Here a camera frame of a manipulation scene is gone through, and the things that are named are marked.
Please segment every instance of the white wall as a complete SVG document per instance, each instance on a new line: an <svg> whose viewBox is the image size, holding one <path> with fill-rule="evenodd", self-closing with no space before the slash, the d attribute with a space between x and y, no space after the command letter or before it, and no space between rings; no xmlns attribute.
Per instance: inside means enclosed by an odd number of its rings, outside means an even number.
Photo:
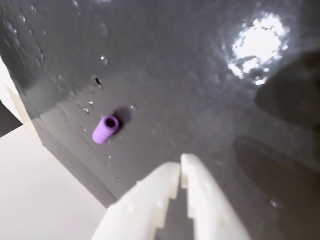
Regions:
<svg viewBox="0 0 320 240"><path fill-rule="evenodd" d="M1 240L89 240L105 211L25 126L0 138Z"/></svg>

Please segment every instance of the glossy gray tabletop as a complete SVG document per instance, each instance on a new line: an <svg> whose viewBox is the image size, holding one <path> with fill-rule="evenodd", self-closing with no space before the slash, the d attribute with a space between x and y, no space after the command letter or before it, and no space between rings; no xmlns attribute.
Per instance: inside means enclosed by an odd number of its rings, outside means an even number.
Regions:
<svg viewBox="0 0 320 240"><path fill-rule="evenodd" d="M43 144L106 207L189 152L253 239L316 240L319 9L317 0L0 0L0 53ZM114 112L122 128L95 144ZM159 239L193 239L186 205L180 191Z"/></svg>

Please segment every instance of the gray surface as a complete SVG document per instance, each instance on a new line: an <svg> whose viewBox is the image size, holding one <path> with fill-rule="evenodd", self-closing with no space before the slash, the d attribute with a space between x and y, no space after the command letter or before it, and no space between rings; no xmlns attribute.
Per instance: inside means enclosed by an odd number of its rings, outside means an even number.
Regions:
<svg viewBox="0 0 320 240"><path fill-rule="evenodd" d="M43 144L105 206L190 152L203 159L253 239L320 238L319 1L77 5L0 0L0 53ZM232 45L266 13L289 29L279 37L288 48L240 79L228 69ZM270 43L257 40L257 51ZM267 82L257 86L256 77ZM101 115L114 111L123 128L94 144ZM158 237L193 239L185 192Z"/></svg>

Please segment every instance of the water droplet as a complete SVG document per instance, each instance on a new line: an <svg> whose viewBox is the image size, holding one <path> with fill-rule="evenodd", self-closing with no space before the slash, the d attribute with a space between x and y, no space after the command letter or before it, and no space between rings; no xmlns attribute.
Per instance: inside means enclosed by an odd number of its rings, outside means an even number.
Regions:
<svg viewBox="0 0 320 240"><path fill-rule="evenodd" d="M138 110L138 108L137 108L135 105L133 105L133 104L130 106L130 108L131 108L131 110L133 110L133 111L137 111L137 110Z"/></svg>
<svg viewBox="0 0 320 240"><path fill-rule="evenodd" d="M78 2L77 2L76 0L72 0L72 4L73 4L76 8L79 7L79 4L78 4Z"/></svg>
<svg viewBox="0 0 320 240"><path fill-rule="evenodd" d="M8 29L10 30L10 32L12 32L13 34L18 34L18 31L14 28L14 26L10 23L10 22L6 22L6 26L8 27Z"/></svg>
<svg viewBox="0 0 320 240"><path fill-rule="evenodd" d="M100 30L103 36L107 36L108 35L108 28L104 23L100 23Z"/></svg>
<svg viewBox="0 0 320 240"><path fill-rule="evenodd" d="M101 59L101 62L102 62L104 65L107 65L108 59L106 58L106 56L102 55L102 56L100 57L100 59Z"/></svg>
<svg viewBox="0 0 320 240"><path fill-rule="evenodd" d="M283 205L281 204L281 202L279 202L278 200L275 200L275 199L271 199L270 200L270 204L272 207L274 208L282 208Z"/></svg>
<svg viewBox="0 0 320 240"><path fill-rule="evenodd" d="M90 111L87 107L84 106L82 109L86 114L88 114L88 115L90 114Z"/></svg>
<svg viewBox="0 0 320 240"><path fill-rule="evenodd" d="M270 201L270 204L272 205L272 207L275 207L275 208L278 206L277 203L273 200Z"/></svg>
<svg viewBox="0 0 320 240"><path fill-rule="evenodd" d="M76 95L75 95L75 93L74 93L73 91L70 91L69 94L70 94L70 96L71 96L72 98L74 98L74 99L76 98Z"/></svg>
<svg viewBox="0 0 320 240"><path fill-rule="evenodd" d="M14 42L15 42L15 44L17 45L17 46L20 46L20 42L19 42L19 40L18 40L18 38L14 38Z"/></svg>
<svg viewBox="0 0 320 240"><path fill-rule="evenodd" d="M39 54L40 54L40 58L43 60L43 59L45 59L45 57L44 57L44 54L43 54L43 52L42 52L42 50L41 50L41 47L40 47L40 45L37 45L37 50L39 51Z"/></svg>
<svg viewBox="0 0 320 240"><path fill-rule="evenodd" d="M34 4L31 5L31 10L34 11L35 13L38 11Z"/></svg>
<svg viewBox="0 0 320 240"><path fill-rule="evenodd" d="M26 23L26 17L22 11L20 11L19 18L24 24Z"/></svg>

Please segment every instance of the purple threaded spacer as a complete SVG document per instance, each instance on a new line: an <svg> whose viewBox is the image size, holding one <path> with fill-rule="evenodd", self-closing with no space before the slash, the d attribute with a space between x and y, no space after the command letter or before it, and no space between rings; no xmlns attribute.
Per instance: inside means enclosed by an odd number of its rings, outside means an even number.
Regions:
<svg viewBox="0 0 320 240"><path fill-rule="evenodd" d="M97 144L105 143L119 128L119 120L113 116L104 116L95 128L92 139Z"/></svg>

